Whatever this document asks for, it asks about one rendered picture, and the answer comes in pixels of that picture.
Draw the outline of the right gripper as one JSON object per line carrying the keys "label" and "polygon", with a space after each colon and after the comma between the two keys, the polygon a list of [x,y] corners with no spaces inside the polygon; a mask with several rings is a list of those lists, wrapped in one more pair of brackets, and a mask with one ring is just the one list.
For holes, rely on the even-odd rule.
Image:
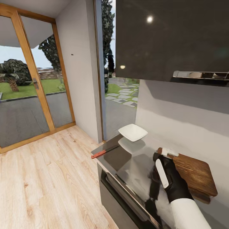
{"label": "right gripper", "polygon": [[162,155],[158,154],[156,152],[154,152],[154,156],[153,156],[153,161],[156,161],[157,159],[159,159]]}

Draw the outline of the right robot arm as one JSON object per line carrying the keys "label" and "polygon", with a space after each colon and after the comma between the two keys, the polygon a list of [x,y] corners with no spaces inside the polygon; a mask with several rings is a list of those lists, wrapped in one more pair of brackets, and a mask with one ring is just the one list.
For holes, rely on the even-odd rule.
{"label": "right robot arm", "polygon": [[173,158],[167,157],[167,154],[179,156],[176,151],[163,147],[161,154],[154,152],[153,161],[156,162],[161,182],[167,192],[176,228],[212,229],[190,194],[186,181],[176,170]]}

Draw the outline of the cutting board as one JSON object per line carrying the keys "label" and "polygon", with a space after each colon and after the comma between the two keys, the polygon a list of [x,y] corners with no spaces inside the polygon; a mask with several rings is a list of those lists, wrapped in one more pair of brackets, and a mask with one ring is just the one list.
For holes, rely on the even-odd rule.
{"label": "cutting board", "polygon": [[[157,153],[161,154],[162,149],[161,147],[158,148]],[[178,154],[179,156],[177,157],[167,154],[167,157],[173,158],[176,170],[186,181],[187,185],[210,196],[217,196],[218,192],[208,163],[180,153]],[[158,173],[156,166],[155,171]]]}

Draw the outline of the parer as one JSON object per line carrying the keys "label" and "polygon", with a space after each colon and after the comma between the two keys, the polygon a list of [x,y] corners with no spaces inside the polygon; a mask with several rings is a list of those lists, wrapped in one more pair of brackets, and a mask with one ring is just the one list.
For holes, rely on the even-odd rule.
{"label": "parer", "polygon": [[101,152],[98,152],[97,154],[91,156],[91,158],[94,159],[94,158],[96,158],[96,157],[98,157],[98,156],[100,156],[100,155],[102,155],[102,154],[104,154],[104,153],[106,153],[106,152],[112,150],[113,148],[118,147],[118,146],[119,146],[119,145],[115,145],[115,146],[110,147],[110,148],[108,148],[108,149],[106,149],[106,150],[103,150],[103,151],[101,151]]}

